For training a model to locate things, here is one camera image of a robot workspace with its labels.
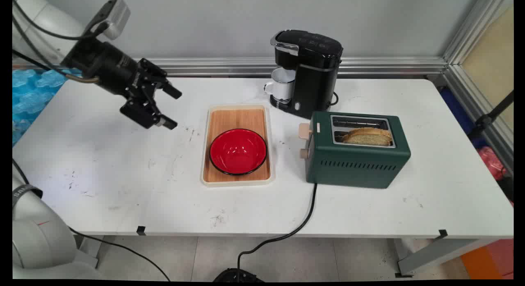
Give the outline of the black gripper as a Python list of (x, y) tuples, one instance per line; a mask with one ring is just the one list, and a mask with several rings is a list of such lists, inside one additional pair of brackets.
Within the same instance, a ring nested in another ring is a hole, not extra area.
[(97, 86), (129, 99), (120, 113), (143, 128), (158, 126), (173, 130), (178, 126), (155, 105), (140, 101), (148, 99), (145, 93), (154, 99), (155, 88), (174, 99), (182, 96), (168, 80), (167, 72), (150, 60), (143, 58), (137, 62), (111, 43), (89, 38), (77, 41), (61, 65), (80, 70), (84, 79), (97, 77)]

